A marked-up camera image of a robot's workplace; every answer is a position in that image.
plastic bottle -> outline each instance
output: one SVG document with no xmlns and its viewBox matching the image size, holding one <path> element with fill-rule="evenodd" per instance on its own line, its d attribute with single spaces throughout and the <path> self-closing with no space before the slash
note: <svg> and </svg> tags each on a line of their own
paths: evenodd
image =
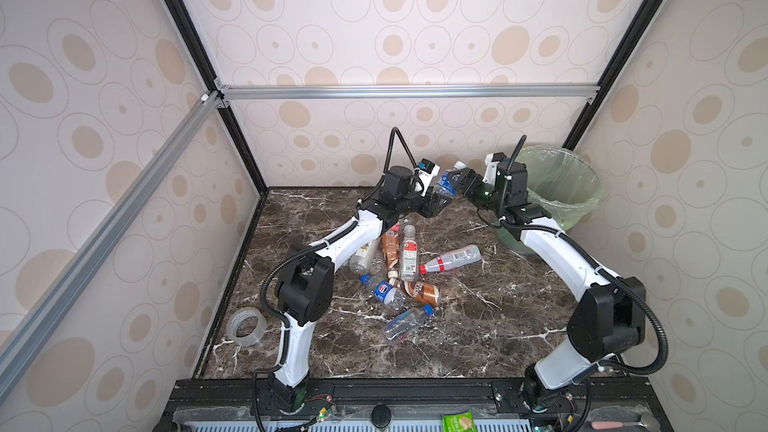
<svg viewBox="0 0 768 432">
<path fill-rule="evenodd" d="M 427 264 L 419 265 L 418 271 L 423 274 L 427 272 L 445 272 L 452 268 L 473 264 L 481 259 L 480 249 L 477 245 L 472 244 L 439 255 Z"/>
<path fill-rule="evenodd" d="M 394 285 L 400 275 L 400 225 L 395 224 L 382 236 L 382 250 L 389 283 Z"/>
<path fill-rule="evenodd" d="M 400 251 L 400 280 L 416 280 L 418 270 L 418 245 L 416 244 L 416 227 L 405 226 L 402 235 L 402 250 Z"/>
<path fill-rule="evenodd" d="M 373 256 L 376 255 L 376 247 L 379 247 L 379 239 L 380 237 L 371 240 L 350 257 L 350 270 L 352 272 L 360 275 L 368 273 L 371 262 L 373 262 Z"/>
<path fill-rule="evenodd" d="M 397 281 L 397 287 L 410 298 L 414 298 L 419 302 L 433 307 L 440 303 L 440 290 L 437 288 L 437 285 L 425 284 L 424 282 Z"/>
<path fill-rule="evenodd" d="M 453 197 L 456 195 L 456 190 L 453 189 L 453 186 L 451 186 L 451 183 L 448 181 L 448 172 L 452 172 L 454 170 L 459 170 L 460 168 L 466 168 L 466 164 L 462 162 L 461 160 L 457 160 L 456 164 L 453 165 L 453 168 L 451 170 L 446 170 L 442 173 L 440 176 L 440 179 L 437 180 L 437 183 L 435 184 L 435 187 L 432 189 L 434 192 L 440 192 L 444 196 Z"/>
<path fill-rule="evenodd" d="M 360 282 L 368 292 L 387 307 L 398 311 L 406 305 L 406 295 L 390 284 L 384 281 L 377 284 L 376 280 L 368 274 L 360 277 Z"/>
<path fill-rule="evenodd" d="M 397 344 L 408 337 L 408 334 L 426 324 L 429 316 L 434 313 L 429 305 L 410 308 L 384 326 L 384 338 L 390 344 Z"/>
</svg>

polka dot wallpaper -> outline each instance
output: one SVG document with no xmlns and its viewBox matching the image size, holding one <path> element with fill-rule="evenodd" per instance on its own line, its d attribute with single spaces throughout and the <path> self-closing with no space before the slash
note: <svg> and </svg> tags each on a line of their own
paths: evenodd
<svg viewBox="0 0 768 432">
<path fill-rule="evenodd" d="M 236 154 L 218 116 L 206 120 L 0 407 L 2 432 L 152 430 L 191 374 L 254 213 Z M 24 303 L 38 286 L 21 283 Z"/>
<path fill-rule="evenodd" d="M 0 344 L 199 100 L 160 0 L 0 0 Z"/>
<path fill-rule="evenodd" d="M 678 432 L 768 423 L 766 79 L 768 0 L 669 0 L 578 148 L 607 192 L 574 236 L 644 281 Z"/>
<path fill-rule="evenodd" d="M 0 0 L 0 346 L 200 98 L 161 0 Z M 0 430 L 151 430 L 256 193 L 211 117 L 0 408 Z"/>
<path fill-rule="evenodd" d="M 269 186 L 370 186 L 397 126 L 416 160 L 443 170 L 457 160 L 479 172 L 490 152 L 562 143 L 583 97 L 235 101 L 234 111 Z M 395 140 L 391 165 L 408 166 Z"/>
<path fill-rule="evenodd" d="M 235 85 L 596 81 L 642 0 L 186 0 Z"/>
</svg>

tape roll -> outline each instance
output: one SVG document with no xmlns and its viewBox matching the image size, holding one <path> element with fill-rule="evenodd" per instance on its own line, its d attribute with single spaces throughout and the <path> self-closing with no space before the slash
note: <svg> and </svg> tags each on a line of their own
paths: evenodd
<svg viewBox="0 0 768 432">
<path fill-rule="evenodd" d="M 259 321 L 256 323 L 256 328 L 248 335 L 240 337 L 237 335 L 237 329 L 245 319 L 250 317 L 256 317 Z M 229 340 L 235 342 L 237 345 L 245 347 L 254 345 L 260 341 L 266 332 L 266 319 L 257 309 L 253 307 L 243 307 L 239 311 L 232 314 L 230 320 L 226 322 L 226 336 Z"/>
</svg>

black knob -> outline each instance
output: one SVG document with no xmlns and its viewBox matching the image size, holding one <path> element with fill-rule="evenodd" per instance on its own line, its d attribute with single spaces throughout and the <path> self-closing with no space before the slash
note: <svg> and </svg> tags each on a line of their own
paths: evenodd
<svg viewBox="0 0 768 432">
<path fill-rule="evenodd" d="M 371 424 L 379 430 L 384 430 L 389 426 L 389 422 L 392 421 L 392 412 L 384 404 L 379 404 L 373 408 L 371 412 Z"/>
</svg>

black base platform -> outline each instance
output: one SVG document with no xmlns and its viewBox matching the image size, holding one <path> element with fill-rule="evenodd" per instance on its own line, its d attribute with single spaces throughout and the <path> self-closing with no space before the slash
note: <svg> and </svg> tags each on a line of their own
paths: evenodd
<svg viewBox="0 0 768 432">
<path fill-rule="evenodd" d="M 517 414 L 520 418 L 532 419 L 533 425 L 554 424 L 560 414 L 571 411 L 571 404 L 565 398 L 557 399 L 549 410 L 542 414 L 531 413 L 518 398 L 522 379 L 323 379 L 310 380 L 307 397 L 331 394 L 340 410 L 344 407 L 374 406 L 386 404 L 390 407 L 403 405 L 437 406 L 455 409 L 495 407 L 498 414 Z M 320 401 L 307 403 L 298 414 L 286 415 L 271 403 L 266 379 L 259 379 L 259 412 L 273 420 L 308 420 L 324 406 Z M 584 403 L 584 386 L 573 385 L 567 389 L 574 396 L 577 412 Z M 635 407 L 643 405 L 651 410 L 661 422 L 662 432 L 673 432 L 664 409 L 650 383 L 643 378 L 591 378 L 590 392 L 593 408 L 609 405 Z M 254 382 L 248 379 L 236 380 L 179 380 L 168 399 L 163 417 L 154 432 L 176 430 L 172 424 L 174 412 L 184 409 L 247 407 L 253 412 Z M 584 432 L 590 431 L 587 425 Z"/>
</svg>

